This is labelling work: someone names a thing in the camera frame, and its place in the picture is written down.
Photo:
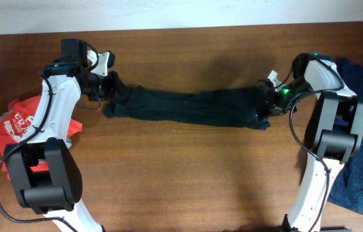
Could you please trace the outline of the black t-shirt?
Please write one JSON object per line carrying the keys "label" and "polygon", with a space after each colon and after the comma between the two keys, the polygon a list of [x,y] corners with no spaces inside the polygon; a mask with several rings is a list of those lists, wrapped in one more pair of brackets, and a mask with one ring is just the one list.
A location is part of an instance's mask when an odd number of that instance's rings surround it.
{"label": "black t-shirt", "polygon": [[265,93],[255,87],[178,93],[127,87],[104,108],[107,118],[176,121],[206,126],[266,130]]}

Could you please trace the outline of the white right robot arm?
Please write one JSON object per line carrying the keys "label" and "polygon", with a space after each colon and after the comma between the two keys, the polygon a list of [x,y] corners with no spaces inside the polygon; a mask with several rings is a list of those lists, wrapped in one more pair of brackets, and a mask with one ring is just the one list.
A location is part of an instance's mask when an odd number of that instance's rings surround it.
{"label": "white right robot arm", "polygon": [[297,199],[284,216],[281,231],[320,231],[321,217],[331,188],[363,139],[363,101],[342,80],[328,56],[300,53],[288,73],[290,84],[271,72],[264,109],[270,116],[288,114],[305,98],[317,98],[304,138],[294,137],[307,154]]}

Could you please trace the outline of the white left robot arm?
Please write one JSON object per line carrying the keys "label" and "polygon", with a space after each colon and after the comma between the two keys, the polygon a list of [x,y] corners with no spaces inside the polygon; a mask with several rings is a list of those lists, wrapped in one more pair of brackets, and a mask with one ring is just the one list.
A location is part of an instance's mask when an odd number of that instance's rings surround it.
{"label": "white left robot arm", "polygon": [[115,55],[99,53],[80,39],[63,39],[61,57],[40,73],[42,93],[31,126],[17,144],[5,148],[6,166],[22,208],[52,221],[61,231],[104,231],[82,200],[82,175],[67,147],[71,116],[82,95],[102,102],[125,89],[111,70]]}

